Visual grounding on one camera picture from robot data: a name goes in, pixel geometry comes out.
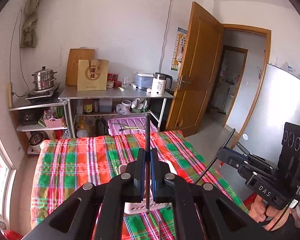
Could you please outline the person right hand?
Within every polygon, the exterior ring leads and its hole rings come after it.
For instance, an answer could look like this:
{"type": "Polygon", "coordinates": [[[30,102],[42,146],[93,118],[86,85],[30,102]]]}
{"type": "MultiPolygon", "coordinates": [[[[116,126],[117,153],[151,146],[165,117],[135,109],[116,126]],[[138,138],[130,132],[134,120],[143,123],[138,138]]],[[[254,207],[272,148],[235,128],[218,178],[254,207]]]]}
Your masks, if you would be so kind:
{"type": "Polygon", "coordinates": [[[287,221],[290,213],[290,208],[285,210],[277,210],[272,206],[266,207],[262,197],[256,196],[255,201],[251,205],[249,216],[257,223],[265,221],[266,217],[272,217],[272,220],[264,226],[267,231],[277,230],[282,227],[287,221]]]}

